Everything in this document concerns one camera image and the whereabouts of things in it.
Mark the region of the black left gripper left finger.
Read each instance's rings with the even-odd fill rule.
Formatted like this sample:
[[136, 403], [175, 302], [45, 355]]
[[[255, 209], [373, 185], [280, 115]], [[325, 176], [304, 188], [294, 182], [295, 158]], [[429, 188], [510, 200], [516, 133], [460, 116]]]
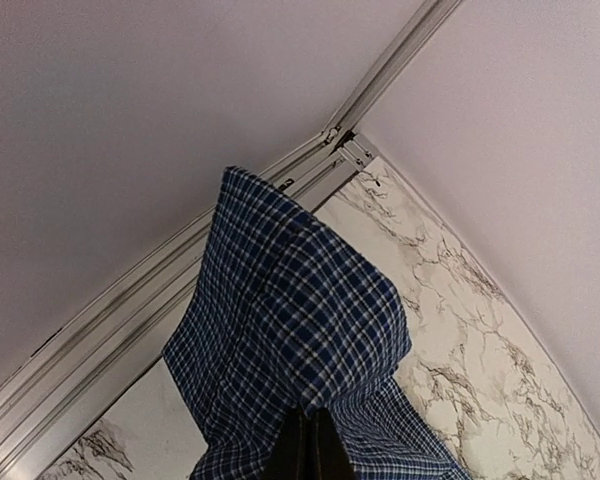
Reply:
[[303, 480], [306, 478], [307, 421], [299, 409], [286, 416], [271, 456], [269, 478], [273, 480]]

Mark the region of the blue checked shirt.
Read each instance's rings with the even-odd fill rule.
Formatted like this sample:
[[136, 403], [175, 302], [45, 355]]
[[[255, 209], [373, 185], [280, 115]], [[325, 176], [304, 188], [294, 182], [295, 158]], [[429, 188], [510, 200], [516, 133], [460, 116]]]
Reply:
[[463, 479], [394, 380], [411, 340], [393, 283], [256, 175], [227, 168], [185, 316], [162, 356], [206, 442], [195, 479], [270, 479], [291, 410], [327, 409], [354, 479]]

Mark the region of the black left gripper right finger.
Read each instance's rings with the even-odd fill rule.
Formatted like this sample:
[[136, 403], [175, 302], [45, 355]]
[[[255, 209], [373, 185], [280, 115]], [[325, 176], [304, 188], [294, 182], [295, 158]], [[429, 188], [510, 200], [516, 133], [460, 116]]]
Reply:
[[354, 479], [355, 473], [327, 409], [313, 417], [313, 478]]

